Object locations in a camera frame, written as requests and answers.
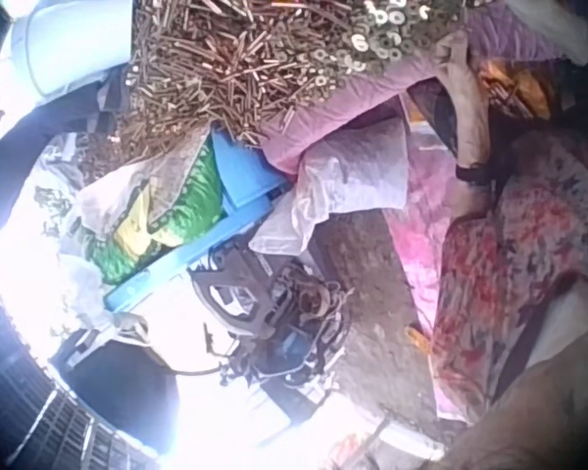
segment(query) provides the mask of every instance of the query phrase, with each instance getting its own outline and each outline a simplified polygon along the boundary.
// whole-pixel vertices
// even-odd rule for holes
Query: floral fabric
[[[430,365],[468,422],[485,413],[503,366],[558,278],[588,278],[588,138],[531,132],[487,216],[447,233]]]

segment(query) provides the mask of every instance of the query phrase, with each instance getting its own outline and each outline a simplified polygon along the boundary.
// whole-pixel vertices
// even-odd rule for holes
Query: engine part
[[[196,295],[212,314],[232,334],[268,338],[274,329],[267,322],[273,311],[274,299],[271,295],[274,279],[290,257],[267,257],[251,251],[244,238],[236,237],[227,242],[214,256],[216,270],[190,271]],[[247,315],[235,316],[213,296],[215,289],[221,302],[229,305],[232,289],[244,290],[253,300]]]
[[[214,252],[216,269],[190,273],[199,298],[237,340],[222,383],[245,377],[249,384],[277,379],[301,387],[339,353],[350,328],[341,311],[349,293],[295,258],[252,252],[248,239],[236,237]],[[234,300],[245,312],[227,309]]]

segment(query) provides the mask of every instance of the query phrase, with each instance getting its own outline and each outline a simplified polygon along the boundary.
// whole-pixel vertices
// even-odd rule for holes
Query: black machine part
[[[274,334],[274,328],[266,322],[274,310],[272,286],[291,260],[292,257],[264,257],[248,248],[245,237],[236,237],[214,256],[216,270],[195,270],[190,275],[198,298],[229,332],[266,339]],[[247,315],[232,315],[214,298],[212,288],[225,305],[233,300],[231,289],[245,290],[253,300],[250,311]]]

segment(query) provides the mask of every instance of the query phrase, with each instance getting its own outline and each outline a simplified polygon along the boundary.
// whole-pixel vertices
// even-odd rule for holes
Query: plastic sheet
[[[306,152],[296,186],[277,203],[249,246],[259,253],[298,256],[314,227],[331,213],[401,209],[407,180],[406,134],[399,118],[340,130]]]

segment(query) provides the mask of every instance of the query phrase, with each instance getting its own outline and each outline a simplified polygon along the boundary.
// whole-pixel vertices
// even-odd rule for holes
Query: white bucket
[[[132,0],[55,0],[18,19],[12,61],[34,102],[130,59]]]

